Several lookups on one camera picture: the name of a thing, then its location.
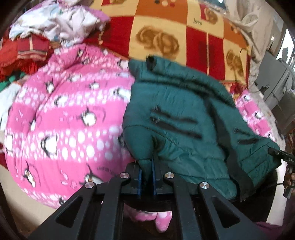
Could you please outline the red striped cloth pile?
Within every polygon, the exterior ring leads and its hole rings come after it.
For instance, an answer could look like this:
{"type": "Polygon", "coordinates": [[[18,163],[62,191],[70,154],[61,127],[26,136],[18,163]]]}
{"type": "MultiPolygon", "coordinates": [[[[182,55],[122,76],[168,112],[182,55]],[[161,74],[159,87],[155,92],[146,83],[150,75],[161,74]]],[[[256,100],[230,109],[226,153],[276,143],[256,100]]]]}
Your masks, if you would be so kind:
{"type": "Polygon", "coordinates": [[[1,81],[15,71],[32,75],[44,66],[54,53],[50,41],[40,35],[30,35],[24,39],[1,40],[1,81]]]}

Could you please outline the grey crumpled bedding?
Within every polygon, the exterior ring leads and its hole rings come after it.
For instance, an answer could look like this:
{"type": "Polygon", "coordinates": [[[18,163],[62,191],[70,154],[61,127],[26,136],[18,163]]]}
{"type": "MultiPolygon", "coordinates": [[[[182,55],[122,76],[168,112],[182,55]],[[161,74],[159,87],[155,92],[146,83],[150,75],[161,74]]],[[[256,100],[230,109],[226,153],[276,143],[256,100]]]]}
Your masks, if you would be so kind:
{"type": "Polygon", "coordinates": [[[225,6],[226,17],[239,28],[251,49],[249,85],[253,85],[270,46],[277,12],[266,1],[225,1],[225,6]]]}

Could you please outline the white lilac floral sheet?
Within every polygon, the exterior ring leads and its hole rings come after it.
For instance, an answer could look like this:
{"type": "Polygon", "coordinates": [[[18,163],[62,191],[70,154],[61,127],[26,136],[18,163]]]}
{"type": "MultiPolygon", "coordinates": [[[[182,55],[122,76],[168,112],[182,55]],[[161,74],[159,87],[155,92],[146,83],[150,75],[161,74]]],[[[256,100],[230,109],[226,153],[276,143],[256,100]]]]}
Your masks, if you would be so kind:
{"type": "Polygon", "coordinates": [[[83,42],[92,32],[102,32],[110,17],[78,1],[43,1],[22,14],[12,25],[9,39],[32,34],[52,42],[83,42]]]}

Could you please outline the red cream rose blanket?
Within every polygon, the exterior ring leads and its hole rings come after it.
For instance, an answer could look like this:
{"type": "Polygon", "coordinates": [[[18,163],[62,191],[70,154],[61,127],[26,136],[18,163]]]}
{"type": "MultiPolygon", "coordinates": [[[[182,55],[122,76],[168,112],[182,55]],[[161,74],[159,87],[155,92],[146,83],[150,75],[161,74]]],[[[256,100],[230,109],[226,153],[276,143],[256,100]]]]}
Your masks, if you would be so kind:
{"type": "Polygon", "coordinates": [[[246,87],[251,49],[240,30],[202,1],[94,1],[110,17],[98,43],[121,56],[157,55],[246,87]]]}

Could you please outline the dark green puffer jacket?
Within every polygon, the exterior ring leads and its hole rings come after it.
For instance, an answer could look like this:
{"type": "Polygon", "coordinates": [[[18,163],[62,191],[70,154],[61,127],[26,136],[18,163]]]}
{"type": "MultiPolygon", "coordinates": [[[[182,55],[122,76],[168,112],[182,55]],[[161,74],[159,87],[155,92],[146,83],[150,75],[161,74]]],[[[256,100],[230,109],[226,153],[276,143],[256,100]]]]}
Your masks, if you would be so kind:
{"type": "Polygon", "coordinates": [[[254,133],[217,80],[158,56],[130,60],[135,78],[123,120],[126,148],[145,176],[152,158],[225,198],[247,198],[281,164],[269,138],[254,133]]]}

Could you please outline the pink penguin fleece blanket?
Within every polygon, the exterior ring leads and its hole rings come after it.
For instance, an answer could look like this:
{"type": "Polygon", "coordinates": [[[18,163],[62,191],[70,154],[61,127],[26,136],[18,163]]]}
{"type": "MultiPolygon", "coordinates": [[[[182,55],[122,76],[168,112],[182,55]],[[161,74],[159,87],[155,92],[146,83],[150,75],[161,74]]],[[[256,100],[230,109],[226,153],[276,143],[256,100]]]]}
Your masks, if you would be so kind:
{"type": "MultiPolygon", "coordinates": [[[[129,61],[89,44],[59,49],[19,90],[4,146],[8,170],[28,196],[58,208],[85,183],[105,183],[137,162],[122,127],[135,82],[129,61]]],[[[231,199],[255,222],[267,217],[258,190],[274,172],[249,197],[231,199]]]]}

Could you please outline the grey cabinet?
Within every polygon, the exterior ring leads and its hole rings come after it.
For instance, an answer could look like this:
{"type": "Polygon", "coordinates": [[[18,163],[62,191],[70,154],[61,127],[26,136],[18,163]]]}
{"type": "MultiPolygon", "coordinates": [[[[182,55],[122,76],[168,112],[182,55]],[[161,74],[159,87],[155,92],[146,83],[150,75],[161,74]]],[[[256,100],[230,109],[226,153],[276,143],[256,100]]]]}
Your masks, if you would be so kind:
{"type": "Polygon", "coordinates": [[[293,78],[294,72],[286,62],[266,52],[254,84],[263,94],[263,100],[268,108],[272,110],[291,89],[293,78]]]}

